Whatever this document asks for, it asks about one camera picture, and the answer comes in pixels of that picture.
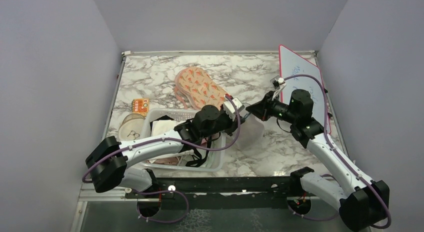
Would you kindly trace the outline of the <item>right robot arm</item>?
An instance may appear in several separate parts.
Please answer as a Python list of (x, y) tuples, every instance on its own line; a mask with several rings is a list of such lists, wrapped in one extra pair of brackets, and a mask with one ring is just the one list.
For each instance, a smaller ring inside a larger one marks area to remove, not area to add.
[(271, 117), (290, 124), (290, 133), (305, 149), (314, 154), (329, 170), (330, 182), (309, 167), (290, 174), (289, 191), (300, 196), (312, 193), (337, 210), (343, 223), (354, 232), (367, 227), (385, 229), (392, 223), (389, 212), (390, 189), (375, 181), (340, 153), (336, 144), (312, 116), (314, 102), (308, 91), (296, 89), (289, 104), (280, 102), (269, 91), (261, 101), (246, 110), (262, 121)]

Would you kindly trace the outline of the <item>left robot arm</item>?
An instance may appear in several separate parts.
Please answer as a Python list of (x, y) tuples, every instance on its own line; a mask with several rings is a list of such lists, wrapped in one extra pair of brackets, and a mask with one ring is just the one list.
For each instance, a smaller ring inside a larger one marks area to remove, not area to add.
[(154, 173), (148, 169), (131, 172), (132, 166), (166, 154), (202, 149), (203, 140), (219, 133), (239, 136), (244, 122), (236, 110), (230, 112), (224, 107), (206, 105), (193, 118), (159, 135), (126, 143), (117, 141), (114, 136), (106, 137), (85, 159), (88, 171), (82, 181), (93, 184), (97, 193), (121, 186), (152, 197), (157, 192)]

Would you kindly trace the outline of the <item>white mesh laundry bag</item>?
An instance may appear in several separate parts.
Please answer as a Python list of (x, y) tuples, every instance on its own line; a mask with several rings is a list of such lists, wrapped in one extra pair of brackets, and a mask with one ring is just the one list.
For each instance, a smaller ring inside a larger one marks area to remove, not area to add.
[(255, 146), (263, 137), (265, 126), (261, 120), (243, 109), (240, 117), (244, 119), (235, 146), (239, 150), (247, 150)]

